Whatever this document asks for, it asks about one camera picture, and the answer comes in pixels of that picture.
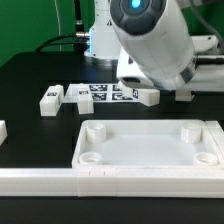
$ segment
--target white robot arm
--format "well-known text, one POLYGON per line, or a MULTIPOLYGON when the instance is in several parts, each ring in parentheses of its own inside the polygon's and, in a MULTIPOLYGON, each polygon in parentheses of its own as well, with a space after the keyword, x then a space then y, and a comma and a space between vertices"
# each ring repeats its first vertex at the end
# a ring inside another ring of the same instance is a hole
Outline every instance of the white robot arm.
POLYGON ((189 7, 185 0, 111 0, 118 39, 142 72, 119 75, 123 84, 175 90, 193 78, 196 55, 180 6, 189 7))

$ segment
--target white block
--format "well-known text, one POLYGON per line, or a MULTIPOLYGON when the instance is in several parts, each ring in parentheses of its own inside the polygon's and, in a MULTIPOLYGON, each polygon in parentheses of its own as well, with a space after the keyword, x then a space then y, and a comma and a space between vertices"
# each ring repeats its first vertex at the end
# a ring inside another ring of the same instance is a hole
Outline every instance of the white block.
POLYGON ((85 84, 80 84, 77 86, 77 91, 79 114, 94 113, 93 97, 90 92, 89 86, 85 84))
POLYGON ((189 89, 177 89, 176 90, 176 101, 191 102, 194 96, 189 89))
POLYGON ((122 82, 118 83, 118 87, 122 90, 122 93, 127 96, 138 100, 145 106, 151 107, 159 104, 160 91, 156 89, 132 89, 125 86, 122 82))
POLYGON ((7 137, 5 121, 0 121, 0 145, 7 137))
POLYGON ((50 86, 40 101, 41 116, 56 116, 63 100, 63 86, 50 86))
POLYGON ((139 102, 151 107, 159 104, 160 91, 156 89, 138 89, 139 102))

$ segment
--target green backdrop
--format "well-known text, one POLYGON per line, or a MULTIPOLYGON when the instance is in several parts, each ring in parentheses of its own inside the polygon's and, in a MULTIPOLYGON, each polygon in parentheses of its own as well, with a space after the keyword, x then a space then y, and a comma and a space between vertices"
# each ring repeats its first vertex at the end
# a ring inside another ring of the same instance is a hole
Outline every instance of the green backdrop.
MULTIPOLYGON (((73 0, 57 0, 62 34, 75 32, 73 0)), ((80 0, 85 30, 94 22, 94 0, 80 0)), ((224 35, 224 2, 200 7, 203 16, 224 35)), ((191 34, 208 34, 189 9, 184 10, 191 34)), ((0 1, 0 66, 13 55, 33 51, 58 35, 54 0, 0 1)))

